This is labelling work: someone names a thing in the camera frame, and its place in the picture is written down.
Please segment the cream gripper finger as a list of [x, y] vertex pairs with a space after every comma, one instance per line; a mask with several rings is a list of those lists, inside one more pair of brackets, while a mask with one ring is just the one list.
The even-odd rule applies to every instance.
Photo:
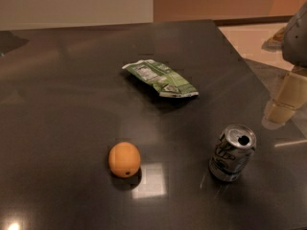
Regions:
[[282, 79], [264, 110], [265, 125], [285, 125], [307, 102], [307, 68], [295, 66]]

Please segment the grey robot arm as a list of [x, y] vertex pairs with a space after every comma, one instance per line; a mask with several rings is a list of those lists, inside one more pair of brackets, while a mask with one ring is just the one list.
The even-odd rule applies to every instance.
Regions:
[[294, 68], [283, 78], [267, 102], [263, 125], [269, 129], [282, 127], [307, 102], [307, 2], [288, 24], [269, 38], [263, 48], [280, 49], [284, 60]]

